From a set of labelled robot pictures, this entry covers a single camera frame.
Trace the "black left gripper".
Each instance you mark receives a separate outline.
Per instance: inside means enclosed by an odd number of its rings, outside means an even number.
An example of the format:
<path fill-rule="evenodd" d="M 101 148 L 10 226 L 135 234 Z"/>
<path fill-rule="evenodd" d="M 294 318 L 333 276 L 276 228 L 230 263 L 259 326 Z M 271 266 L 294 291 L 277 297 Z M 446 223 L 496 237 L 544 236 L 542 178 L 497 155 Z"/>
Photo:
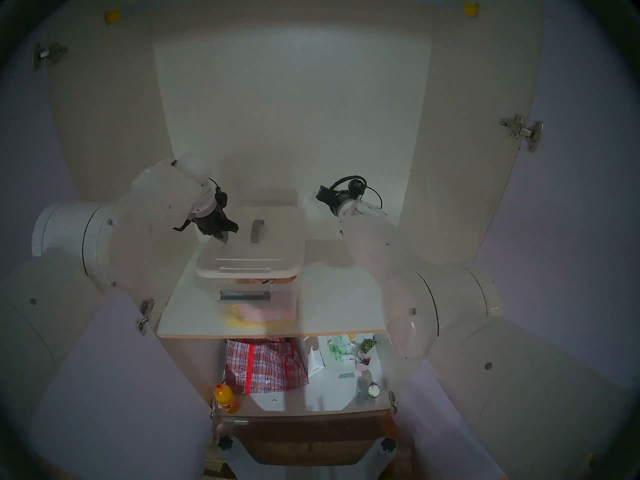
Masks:
<path fill-rule="evenodd" d="M 228 243 L 229 232 L 236 234 L 239 230 L 238 224 L 228 219 L 220 207 L 215 207 L 206 216 L 195 217 L 195 224 L 203 235 L 212 236 L 224 244 Z"/>

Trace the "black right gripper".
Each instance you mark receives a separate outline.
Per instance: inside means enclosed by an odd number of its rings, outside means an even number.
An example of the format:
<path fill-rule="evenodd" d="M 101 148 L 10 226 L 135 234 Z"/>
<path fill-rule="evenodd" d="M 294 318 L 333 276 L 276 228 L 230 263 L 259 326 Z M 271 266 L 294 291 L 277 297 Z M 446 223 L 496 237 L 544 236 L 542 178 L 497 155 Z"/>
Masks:
<path fill-rule="evenodd" d="M 351 200 L 351 191 L 346 187 L 337 189 L 337 184 L 332 187 L 320 185 L 316 194 L 316 200 L 328 206 L 332 215 L 338 215 L 344 202 Z"/>

